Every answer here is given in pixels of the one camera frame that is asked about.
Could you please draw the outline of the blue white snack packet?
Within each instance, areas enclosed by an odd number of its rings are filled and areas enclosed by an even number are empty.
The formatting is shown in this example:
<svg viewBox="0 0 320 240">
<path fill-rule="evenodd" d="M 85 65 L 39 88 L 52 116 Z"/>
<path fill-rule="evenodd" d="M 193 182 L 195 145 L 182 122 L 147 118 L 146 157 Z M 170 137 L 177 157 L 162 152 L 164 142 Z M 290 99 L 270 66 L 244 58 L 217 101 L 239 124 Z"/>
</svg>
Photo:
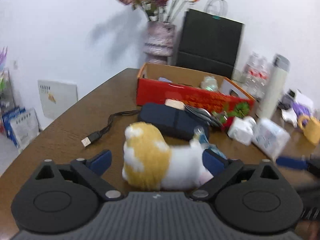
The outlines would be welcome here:
<svg viewBox="0 0 320 240">
<path fill-rule="evenodd" d="M 209 149 L 215 154 L 219 155 L 220 157 L 227 159 L 227 157 L 217 148 L 216 145 L 211 144 L 209 142 L 206 134 L 204 133 L 204 129 L 202 127 L 198 126 L 194 129 L 193 139 L 197 140 L 204 147 L 205 150 Z"/>
</svg>

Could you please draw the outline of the purple cloth item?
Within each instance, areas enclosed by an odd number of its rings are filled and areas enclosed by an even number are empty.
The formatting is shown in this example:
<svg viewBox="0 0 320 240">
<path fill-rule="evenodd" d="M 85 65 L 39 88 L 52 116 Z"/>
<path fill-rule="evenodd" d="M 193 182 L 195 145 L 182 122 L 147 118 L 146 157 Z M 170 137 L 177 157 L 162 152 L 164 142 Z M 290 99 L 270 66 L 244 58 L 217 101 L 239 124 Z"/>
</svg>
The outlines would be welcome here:
<svg viewBox="0 0 320 240">
<path fill-rule="evenodd" d="M 304 106 L 300 103 L 294 102 L 292 104 L 292 109 L 294 110 L 297 117 L 300 117 L 302 115 L 311 116 L 311 111 L 308 106 Z"/>
</svg>

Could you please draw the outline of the white thermos bottle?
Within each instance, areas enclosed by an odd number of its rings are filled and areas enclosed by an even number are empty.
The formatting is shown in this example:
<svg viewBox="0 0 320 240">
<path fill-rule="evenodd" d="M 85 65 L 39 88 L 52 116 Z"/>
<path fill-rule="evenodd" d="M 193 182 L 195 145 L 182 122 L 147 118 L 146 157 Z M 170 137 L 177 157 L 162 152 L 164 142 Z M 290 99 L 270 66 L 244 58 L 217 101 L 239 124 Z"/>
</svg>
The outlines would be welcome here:
<svg viewBox="0 0 320 240">
<path fill-rule="evenodd" d="M 265 90 L 265 95 L 256 111 L 256 116 L 258 118 L 272 118 L 272 115 L 276 111 L 278 100 L 283 92 L 287 75 L 290 71 L 289 60 L 280 54 L 274 56 L 272 64 L 273 69 Z"/>
</svg>

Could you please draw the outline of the iridescent white bagged item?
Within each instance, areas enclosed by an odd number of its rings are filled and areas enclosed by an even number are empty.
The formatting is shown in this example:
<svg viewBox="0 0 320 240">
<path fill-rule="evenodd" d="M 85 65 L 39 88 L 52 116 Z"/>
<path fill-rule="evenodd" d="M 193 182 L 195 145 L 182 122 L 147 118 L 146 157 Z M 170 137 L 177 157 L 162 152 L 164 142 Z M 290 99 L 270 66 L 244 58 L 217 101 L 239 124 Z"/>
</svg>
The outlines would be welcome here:
<svg viewBox="0 0 320 240">
<path fill-rule="evenodd" d="M 210 92 L 217 92 L 219 90 L 217 80 L 213 76 L 205 76 L 200 84 L 200 88 Z"/>
</svg>

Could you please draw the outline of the water bottle pack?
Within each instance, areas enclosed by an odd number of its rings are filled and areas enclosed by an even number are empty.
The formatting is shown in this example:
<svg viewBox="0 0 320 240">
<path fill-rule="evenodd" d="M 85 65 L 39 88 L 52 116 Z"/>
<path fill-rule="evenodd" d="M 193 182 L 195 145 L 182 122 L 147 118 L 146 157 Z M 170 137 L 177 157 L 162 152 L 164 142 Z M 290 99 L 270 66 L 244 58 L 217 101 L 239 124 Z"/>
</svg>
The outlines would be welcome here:
<svg viewBox="0 0 320 240">
<path fill-rule="evenodd" d="M 270 68 L 267 58 L 253 52 L 246 62 L 243 71 L 244 83 L 242 89 L 261 100 L 264 97 L 265 89 L 270 75 Z"/>
</svg>

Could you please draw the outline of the white wall panel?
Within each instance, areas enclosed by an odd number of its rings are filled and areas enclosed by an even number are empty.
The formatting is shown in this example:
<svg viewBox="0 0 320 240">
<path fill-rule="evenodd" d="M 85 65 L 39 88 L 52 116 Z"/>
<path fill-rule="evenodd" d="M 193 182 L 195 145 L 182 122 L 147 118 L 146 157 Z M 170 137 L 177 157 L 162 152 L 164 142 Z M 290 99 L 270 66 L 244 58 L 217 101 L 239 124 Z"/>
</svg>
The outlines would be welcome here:
<svg viewBox="0 0 320 240">
<path fill-rule="evenodd" d="M 75 83 L 38 80 L 40 102 L 43 114 L 48 119 L 56 119 L 78 101 Z"/>
</svg>

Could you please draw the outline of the purple knitted hat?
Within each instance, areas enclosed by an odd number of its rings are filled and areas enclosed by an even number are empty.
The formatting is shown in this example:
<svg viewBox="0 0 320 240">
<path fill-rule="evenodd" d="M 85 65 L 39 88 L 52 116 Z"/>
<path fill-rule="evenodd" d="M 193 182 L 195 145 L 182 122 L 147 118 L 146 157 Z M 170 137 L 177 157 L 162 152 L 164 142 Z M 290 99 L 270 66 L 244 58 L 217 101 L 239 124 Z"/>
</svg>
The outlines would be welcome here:
<svg viewBox="0 0 320 240">
<path fill-rule="evenodd" d="M 166 78 L 164 78 L 164 77 L 159 77 L 159 78 L 158 78 L 158 81 L 167 82 L 167 83 L 172 83 L 171 80 L 168 80 L 168 79 L 166 79 Z"/>
</svg>

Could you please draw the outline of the navy zipper pouch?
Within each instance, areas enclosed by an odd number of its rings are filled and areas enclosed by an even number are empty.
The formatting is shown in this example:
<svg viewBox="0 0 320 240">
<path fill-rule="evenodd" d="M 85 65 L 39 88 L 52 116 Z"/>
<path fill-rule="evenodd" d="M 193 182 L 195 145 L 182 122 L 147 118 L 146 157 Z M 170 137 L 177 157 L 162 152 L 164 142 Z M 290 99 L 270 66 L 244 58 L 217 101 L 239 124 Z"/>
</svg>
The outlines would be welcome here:
<svg viewBox="0 0 320 240">
<path fill-rule="evenodd" d="M 138 121 L 156 126 L 166 136 L 189 141 L 194 129 L 202 127 L 209 138 L 209 125 L 196 115 L 156 103 L 146 103 L 140 110 Z"/>
</svg>

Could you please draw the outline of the yellow mug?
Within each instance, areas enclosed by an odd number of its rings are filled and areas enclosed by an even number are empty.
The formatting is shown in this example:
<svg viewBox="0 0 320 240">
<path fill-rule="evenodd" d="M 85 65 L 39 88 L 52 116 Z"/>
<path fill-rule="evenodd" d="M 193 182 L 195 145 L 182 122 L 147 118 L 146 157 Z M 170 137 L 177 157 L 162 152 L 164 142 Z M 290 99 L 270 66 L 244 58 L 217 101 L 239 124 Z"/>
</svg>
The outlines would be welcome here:
<svg viewBox="0 0 320 240">
<path fill-rule="evenodd" d="M 313 145 L 318 145 L 320 138 L 319 120 L 313 116 L 301 115 L 297 122 L 306 139 Z"/>
</svg>

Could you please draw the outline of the crumpled white tissue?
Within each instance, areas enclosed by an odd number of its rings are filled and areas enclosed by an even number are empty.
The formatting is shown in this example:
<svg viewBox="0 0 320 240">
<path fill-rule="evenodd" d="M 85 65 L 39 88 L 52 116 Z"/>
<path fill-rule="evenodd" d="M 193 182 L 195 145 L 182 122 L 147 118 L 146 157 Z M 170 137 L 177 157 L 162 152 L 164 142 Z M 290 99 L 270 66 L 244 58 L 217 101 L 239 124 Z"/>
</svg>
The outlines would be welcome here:
<svg viewBox="0 0 320 240">
<path fill-rule="evenodd" d="M 297 115 L 293 108 L 289 108 L 287 110 L 282 109 L 281 116 L 285 122 L 291 123 L 294 128 L 297 128 Z"/>
</svg>

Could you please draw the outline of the white power adapter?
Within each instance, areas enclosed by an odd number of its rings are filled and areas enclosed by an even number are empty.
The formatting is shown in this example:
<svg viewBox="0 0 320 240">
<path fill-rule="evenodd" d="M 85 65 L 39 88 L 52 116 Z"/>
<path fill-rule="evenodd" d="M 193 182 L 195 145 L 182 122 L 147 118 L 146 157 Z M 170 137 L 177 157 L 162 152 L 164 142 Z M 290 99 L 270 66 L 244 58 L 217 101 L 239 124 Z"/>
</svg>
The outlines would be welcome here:
<svg viewBox="0 0 320 240">
<path fill-rule="evenodd" d="M 174 99 L 167 99 L 164 103 L 168 107 L 172 107 L 179 110 L 185 110 L 185 104 L 181 101 L 174 100 Z"/>
</svg>

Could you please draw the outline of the black paper bag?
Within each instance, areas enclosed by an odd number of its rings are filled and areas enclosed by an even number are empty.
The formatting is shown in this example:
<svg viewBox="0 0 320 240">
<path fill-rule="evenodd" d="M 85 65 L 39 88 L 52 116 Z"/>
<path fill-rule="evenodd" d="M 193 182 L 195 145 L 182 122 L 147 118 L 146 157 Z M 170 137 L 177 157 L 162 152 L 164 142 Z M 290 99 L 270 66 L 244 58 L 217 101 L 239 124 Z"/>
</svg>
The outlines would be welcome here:
<svg viewBox="0 0 320 240">
<path fill-rule="evenodd" d="M 244 24 L 225 18 L 225 0 L 208 0 L 204 11 L 184 16 L 175 65 L 231 78 Z"/>
</svg>

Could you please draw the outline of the hamster plush toy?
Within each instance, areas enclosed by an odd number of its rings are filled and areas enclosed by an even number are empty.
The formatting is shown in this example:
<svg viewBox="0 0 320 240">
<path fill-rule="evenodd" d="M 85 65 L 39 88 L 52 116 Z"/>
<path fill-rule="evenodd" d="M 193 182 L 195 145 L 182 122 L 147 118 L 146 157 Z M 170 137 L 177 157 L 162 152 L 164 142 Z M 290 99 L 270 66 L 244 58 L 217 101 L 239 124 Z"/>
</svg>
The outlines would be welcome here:
<svg viewBox="0 0 320 240">
<path fill-rule="evenodd" d="M 144 191 L 184 191 L 214 176 L 203 164 L 205 147 L 197 137 L 188 145 L 170 146 L 156 126 L 135 122 L 125 129 L 122 176 Z"/>
</svg>

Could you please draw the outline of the purple ceramic vase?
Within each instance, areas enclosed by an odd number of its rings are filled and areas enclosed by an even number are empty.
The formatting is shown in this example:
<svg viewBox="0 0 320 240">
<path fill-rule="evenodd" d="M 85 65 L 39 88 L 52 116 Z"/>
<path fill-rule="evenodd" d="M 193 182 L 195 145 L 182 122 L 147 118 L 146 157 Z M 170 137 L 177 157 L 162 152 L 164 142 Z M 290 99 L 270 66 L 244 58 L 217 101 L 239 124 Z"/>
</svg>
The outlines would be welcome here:
<svg viewBox="0 0 320 240">
<path fill-rule="evenodd" d="M 175 29 L 176 25 L 171 23 L 148 22 L 147 36 L 143 47 L 148 63 L 167 64 L 174 50 Z"/>
</svg>

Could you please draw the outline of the cotton swab plastic box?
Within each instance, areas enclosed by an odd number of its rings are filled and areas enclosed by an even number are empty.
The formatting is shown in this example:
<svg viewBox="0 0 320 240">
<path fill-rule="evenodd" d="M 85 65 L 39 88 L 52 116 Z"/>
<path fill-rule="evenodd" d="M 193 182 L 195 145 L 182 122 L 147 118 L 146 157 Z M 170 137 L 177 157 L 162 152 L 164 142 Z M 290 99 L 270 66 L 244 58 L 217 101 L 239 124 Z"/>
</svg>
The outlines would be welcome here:
<svg viewBox="0 0 320 240">
<path fill-rule="evenodd" d="M 276 161 L 289 139 L 290 134 L 285 129 L 270 119 L 261 118 L 253 130 L 252 143 L 272 161 Z"/>
</svg>

